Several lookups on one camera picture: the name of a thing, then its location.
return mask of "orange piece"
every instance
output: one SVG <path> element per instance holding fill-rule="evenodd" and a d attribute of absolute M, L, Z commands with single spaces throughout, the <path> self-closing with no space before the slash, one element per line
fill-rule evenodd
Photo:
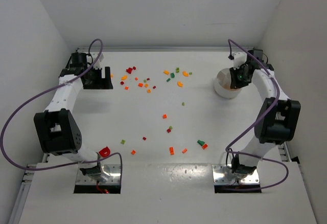
<path fill-rule="evenodd" d="M 174 147 L 169 147 L 170 155 L 174 155 Z"/>
<path fill-rule="evenodd" d="M 184 84 L 182 84 L 180 81 L 178 81 L 177 85 L 180 86 L 180 87 L 183 87 Z"/>

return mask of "white container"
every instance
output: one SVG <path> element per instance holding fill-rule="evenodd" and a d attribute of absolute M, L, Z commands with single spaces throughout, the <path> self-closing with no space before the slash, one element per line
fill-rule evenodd
<path fill-rule="evenodd" d="M 229 69 L 228 68 L 222 69 L 217 74 L 217 77 L 214 79 L 215 91 L 217 92 L 218 95 L 224 98 L 228 98 L 228 99 L 235 98 L 242 89 L 241 88 L 231 89 L 230 84 L 231 84 L 231 77 L 230 77 Z"/>

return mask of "table surface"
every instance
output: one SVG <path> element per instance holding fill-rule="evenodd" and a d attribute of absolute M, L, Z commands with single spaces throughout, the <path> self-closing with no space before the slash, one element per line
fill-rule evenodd
<path fill-rule="evenodd" d="M 288 163 L 290 177 L 285 183 L 261 194 L 214 193 L 210 164 L 224 163 L 226 145 L 256 119 L 262 105 L 254 85 L 232 100 L 215 93 L 213 79 L 231 67 L 227 56 L 227 52 L 104 53 L 101 65 L 111 67 L 114 89 L 82 90 L 73 115 L 90 149 L 108 146 L 122 154 L 121 194 L 73 194 L 77 166 L 36 172 L 20 223 L 315 223 L 293 163 Z M 133 66 L 137 70 L 127 74 L 125 70 Z M 164 70 L 175 72 L 176 67 L 180 73 L 166 82 L 170 76 Z M 193 74 L 185 77 L 183 71 Z M 120 85 L 124 75 L 128 79 Z M 146 78 L 149 94 L 138 86 Z M 233 149 L 241 150 L 252 136 L 253 131 Z M 197 140 L 209 147 L 203 150 Z M 280 160 L 278 149 L 267 157 Z M 66 162 L 50 156 L 47 165 Z M 106 161 L 118 162 L 114 157 Z M 260 162 L 258 171 L 263 186 L 285 174 L 283 167 L 266 162 Z"/>

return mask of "orange block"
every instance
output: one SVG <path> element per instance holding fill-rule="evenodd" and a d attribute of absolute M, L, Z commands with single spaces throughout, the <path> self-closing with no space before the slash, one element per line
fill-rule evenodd
<path fill-rule="evenodd" d="M 174 155 L 174 147 L 169 147 L 170 155 Z"/>

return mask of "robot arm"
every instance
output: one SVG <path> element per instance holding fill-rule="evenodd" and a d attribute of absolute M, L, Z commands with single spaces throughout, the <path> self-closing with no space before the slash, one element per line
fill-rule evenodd
<path fill-rule="evenodd" d="M 270 74 L 274 77 L 271 65 L 267 65 Z M 234 67 L 230 68 L 231 89 L 247 86 L 249 83 L 257 87 L 263 100 L 259 116 L 267 110 L 276 97 L 276 88 L 271 77 L 260 69 L 256 61 L 247 58 L 245 53 L 234 54 Z M 240 152 L 254 154 L 263 158 L 264 155 L 276 145 L 293 139 L 300 112 L 300 103 L 291 100 L 281 89 L 275 107 L 254 127 L 254 137 Z M 260 159 L 247 155 L 236 155 L 232 161 L 232 173 L 239 177 L 252 174 Z"/>
<path fill-rule="evenodd" d="M 74 120 L 72 111 L 79 91 L 83 89 L 113 89 L 110 78 L 110 67 L 105 67 L 105 78 L 102 78 L 100 61 L 82 78 L 68 83 L 70 80 L 87 69 L 92 56 L 85 53 L 73 53 L 71 63 L 61 71 L 59 84 L 67 85 L 58 88 L 44 112 L 34 116 L 34 123 L 41 148 L 44 153 L 61 155 L 74 162 L 94 161 L 98 154 L 82 144 L 81 131 Z M 98 171 L 101 167 L 97 163 L 81 164 L 83 173 Z"/>

